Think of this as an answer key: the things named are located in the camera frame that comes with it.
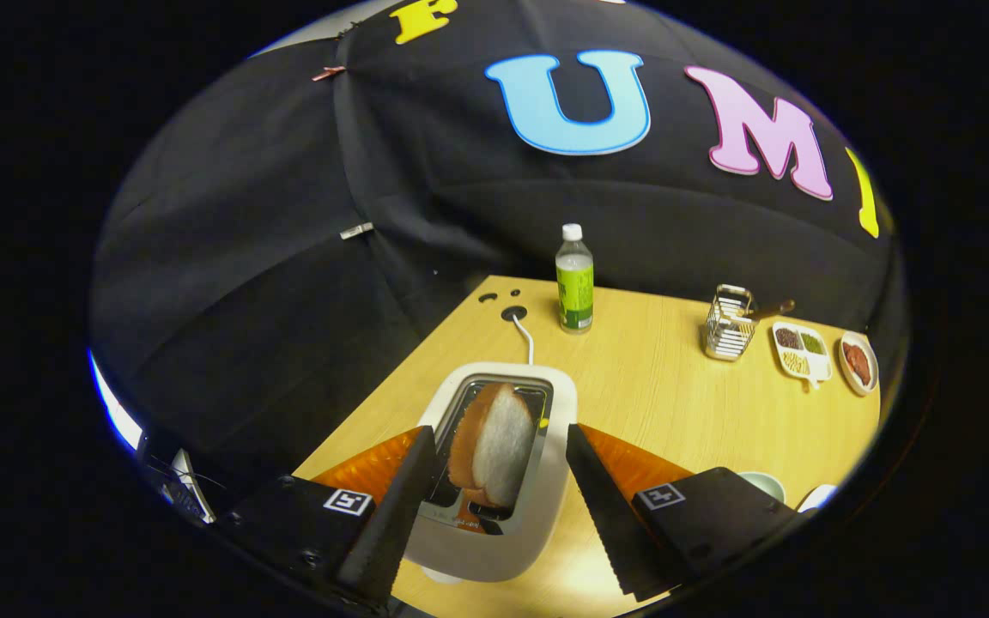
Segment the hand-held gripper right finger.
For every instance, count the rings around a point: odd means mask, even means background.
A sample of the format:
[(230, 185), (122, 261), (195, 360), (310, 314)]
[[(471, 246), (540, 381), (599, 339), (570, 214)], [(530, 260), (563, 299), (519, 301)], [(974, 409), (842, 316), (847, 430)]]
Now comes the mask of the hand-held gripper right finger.
[(582, 423), (567, 430), (566, 459), (617, 582), (637, 601), (714, 578), (800, 523), (733, 470), (690, 472)]

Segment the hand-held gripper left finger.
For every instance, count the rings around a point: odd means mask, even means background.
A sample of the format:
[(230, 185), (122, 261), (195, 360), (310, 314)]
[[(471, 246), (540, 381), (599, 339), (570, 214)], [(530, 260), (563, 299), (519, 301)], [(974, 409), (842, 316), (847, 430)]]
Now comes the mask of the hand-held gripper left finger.
[(255, 566), (322, 601), (384, 606), (435, 454), (434, 430), (412, 427), (312, 480), (267, 482), (217, 518), (217, 533)]

